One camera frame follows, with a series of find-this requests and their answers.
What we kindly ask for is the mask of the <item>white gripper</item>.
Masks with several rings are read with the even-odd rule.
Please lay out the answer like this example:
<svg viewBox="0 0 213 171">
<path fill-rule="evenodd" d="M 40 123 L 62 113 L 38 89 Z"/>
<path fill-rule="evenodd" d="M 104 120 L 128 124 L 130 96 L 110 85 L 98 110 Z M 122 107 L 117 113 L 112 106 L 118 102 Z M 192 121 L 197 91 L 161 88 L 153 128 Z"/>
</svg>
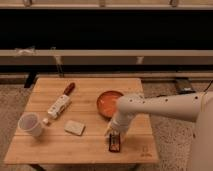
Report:
<svg viewBox="0 0 213 171">
<path fill-rule="evenodd" d="M 112 129 L 119 132 L 120 140 L 124 140 L 124 135 L 130 127 L 131 120 L 126 115 L 115 115 L 110 121 L 110 127 L 107 127 L 105 136 L 112 132 Z"/>
</svg>

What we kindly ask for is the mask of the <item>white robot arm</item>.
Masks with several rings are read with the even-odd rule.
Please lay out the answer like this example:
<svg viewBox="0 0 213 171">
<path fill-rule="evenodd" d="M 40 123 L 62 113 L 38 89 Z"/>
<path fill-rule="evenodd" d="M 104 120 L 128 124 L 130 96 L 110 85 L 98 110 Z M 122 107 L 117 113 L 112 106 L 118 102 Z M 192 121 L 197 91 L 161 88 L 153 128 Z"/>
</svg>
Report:
<svg viewBox="0 0 213 171">
<path fill-rule="evenodd" d="M 126 94 L 116 108 L 106 135 L 114 131 L 125 135 L 139 113 L 195 122 L 187 171 L 213 171 L 213 91 L 155 98 Z"/>
</svg>

